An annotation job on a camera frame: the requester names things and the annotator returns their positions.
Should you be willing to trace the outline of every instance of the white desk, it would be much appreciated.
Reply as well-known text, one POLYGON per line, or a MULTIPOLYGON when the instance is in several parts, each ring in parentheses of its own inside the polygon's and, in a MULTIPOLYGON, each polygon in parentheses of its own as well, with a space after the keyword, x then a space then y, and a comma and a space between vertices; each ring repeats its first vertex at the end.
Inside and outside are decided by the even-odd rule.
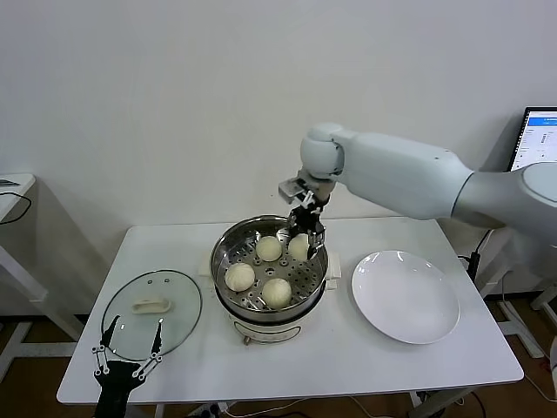
MULTIPOLYGON (((0 187, 0 193, 13 192, 21 196, 27 193, 35 183, 32 174, 0 174, 0 179, 19 184, 12 187, 0 187)), ((0 195, 0 221, 10 213, 19 200, 20 198, 13 194, 0 195)), ((49 294, 49 291, 36 281, 2 246, 0 246, 0 266, 13 277, 14 280, 10 284, 23 294, 34 307, 48 316, 71 338, 79 339, 84 328, 83 324, 55 297, 49 294)), ((65 357, 70 356, 73 352, 75 343, 22 343, 30 326, 30 322, 17 324, 16 330, 2 351, 0 355, 0 381, 2 381, 8 368, 10 368, 11 362, 16 357, 65 357)))
MULTIPOLYGON (((340 256, 343 279, 339 288, 325 292, 310 313, 315 318, 298 337, 268 346, 245 346, 226 320, 211 279, 197 276, 204 255, 231 224, 133 227, 98 295, 58 389, 58 400, 97 402, 100 389, 93 378, 91 348, 99 342, 103 312, 120 287, 141 273, 161 268, 195 278, 202 290, 203 310, 190 337, 164 357, 146 383, 131 393, 130 402, 380 394, 476 387, 523 377, 513 352, 436 222, 377 218, 324 223, 327 248, 340 256), (461 317, 444 340, 426 346, 392 340, 370 325, 353 304, 349 284, 354 267, 367 254, 384 249, 415 253, 447 275, 459 295, 461 317), (269 377, 261 374, 258 365, 265 365, 269 377)), ((432 413, 431 408, 421 407, 414 409, 419 412, 412 416, 432 413)))
MULTIPOLYGON (((498 238, 500 239, 495 251, 492 248, 494 256, 487 262, 475 281, 480 295, 486 297, 510 272, 516 272, 519 275, 535 275, 544 281, 552 279, 550 285, 532 301, 530 307, 536 311, 543 309, 547 317, 557 326, 557 313, 549 306, 549 302, 557 297, 557 278, 555 278, 557 247, 543 245, 528 237, 521 237, 509 228, 497 231, 497 233, 499 233, 498 238)), ((498 302, 498 306, 507 318, 506 321, 499 323, 503 334, 518 336, 531 357, 544 358, 546 355, 519 313, 514 309, 513 303, 505 300, 498 302)))

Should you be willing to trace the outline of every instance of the robotic claw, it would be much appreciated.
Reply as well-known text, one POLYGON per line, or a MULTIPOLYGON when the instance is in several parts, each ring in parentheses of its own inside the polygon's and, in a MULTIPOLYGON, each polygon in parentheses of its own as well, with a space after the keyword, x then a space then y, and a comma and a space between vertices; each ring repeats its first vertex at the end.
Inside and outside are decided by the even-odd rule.
POLYGON ((325 244, 325 227, 319 217, 323 208, 329 203, 335 183, 331 180, 320 180, 312 177, 306 170, 298 172, 298 176, 278 185, 280 196, 289 204, 299 203, 288 216, 288 232, 291 238, 306 233, 309 247, 307 259, 310 260, 325 244))
POLYGON ((126 404, 133 389, 141 386, 145 378, 163 360, 159 355, 162 346, 162 319, 158 322, 157 333, 151 348, 151 356, 141 362, 107 360, 106 349, 111 343, 114 329, 119 315, 112 320, 111 325, 103 332, 98 347, 92 349, 96 356, 97 368, 94 375, 101 386, 101 395, 95 409, 96 418, 122 418, 125 416, 126 404))

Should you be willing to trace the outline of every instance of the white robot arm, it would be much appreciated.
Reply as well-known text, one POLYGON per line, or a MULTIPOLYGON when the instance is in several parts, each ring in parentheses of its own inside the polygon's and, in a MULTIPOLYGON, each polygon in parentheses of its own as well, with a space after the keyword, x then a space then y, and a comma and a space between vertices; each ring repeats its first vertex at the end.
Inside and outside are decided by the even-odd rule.
MULTIPOLYGON (((515 172, 473 172, 444 148, 336 124, 313 127, 302 141, 301 158, 298 177, 278 189, 288 203, 299 201, 318 218, 340 182, 356 196, 410 218, 456 218, 488 228, 507 225, 557 243, 557 163, 515 172)), ((292 225, 303 213, 297 209, 292 225)), ((308 229, 311 245, 322 245, 323 237, 302 229, 308 229)))

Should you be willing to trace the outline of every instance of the white plate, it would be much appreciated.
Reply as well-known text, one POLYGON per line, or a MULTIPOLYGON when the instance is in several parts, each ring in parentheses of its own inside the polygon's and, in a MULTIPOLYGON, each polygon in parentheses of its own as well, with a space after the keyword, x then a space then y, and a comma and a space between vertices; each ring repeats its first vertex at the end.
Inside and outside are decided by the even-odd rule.
POLYGON ((459 300, 445 275, 410 253, 368 255, 354 270, 352 291, 367 320, 396 340, 430 344, 459 322, 459 300))

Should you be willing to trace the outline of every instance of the computer monitor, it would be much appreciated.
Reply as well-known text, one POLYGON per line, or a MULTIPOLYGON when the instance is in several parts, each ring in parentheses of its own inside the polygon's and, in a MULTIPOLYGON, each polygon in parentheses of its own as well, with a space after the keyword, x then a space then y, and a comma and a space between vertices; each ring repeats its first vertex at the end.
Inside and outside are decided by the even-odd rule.
POLYGON ((508 171, 557 162, 557 107, 527 107, 508 171))

